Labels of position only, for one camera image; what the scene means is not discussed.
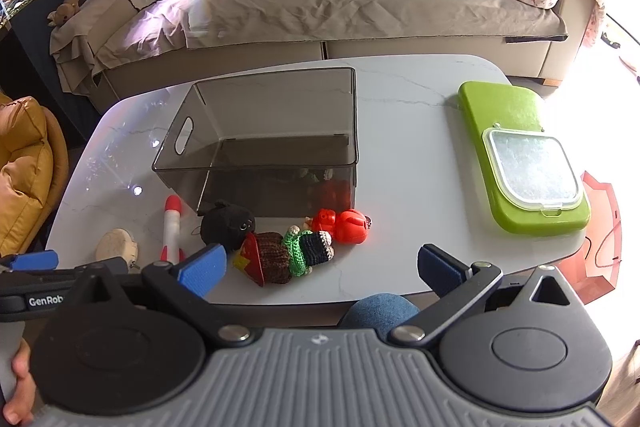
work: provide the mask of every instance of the black plush toy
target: black plush toy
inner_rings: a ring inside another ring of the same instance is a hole
[[[255,217],[244,206],[218,200],[202,218],[200,237],[206,245],[220,243],[226,253],[242,247],[247,232],[255,232]]]

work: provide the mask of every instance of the jeans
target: jeans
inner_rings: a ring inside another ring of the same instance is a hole
[[[339,328],[376,330],[380,339],[396,326],[409,320],[420,309],[407,299],[392,293],[379,293],[356,302],[340,319]]]

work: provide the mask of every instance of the metal screw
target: metal screw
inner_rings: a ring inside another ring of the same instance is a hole
[[[403,344],[420,342],[424,338],[424,331],[418,326],[398,326],[391,332],[396,341]]]
[[[239,324],[228,324],[218,330],[218,336],[227,342],[242,342],[249,338],[251,331]]]

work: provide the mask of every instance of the bin handle hole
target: bin handle hole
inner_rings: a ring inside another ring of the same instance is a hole
[[[180,133],[178,133],[178,137],[175,139],[175,152],[178,154],[182,154],[184,152],[184,148],[187,147],[187,140],[191,136],[193,132],[193,120],[188,116],[184,123],[182,124],[182,128],[180,129]]]

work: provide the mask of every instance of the transparent gray storage box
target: transparent gray storage box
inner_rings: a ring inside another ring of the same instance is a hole
[[[256,217],[355,206],[355,71],[276,71],[191,86],[152,169],[198,214],[225,200]]]

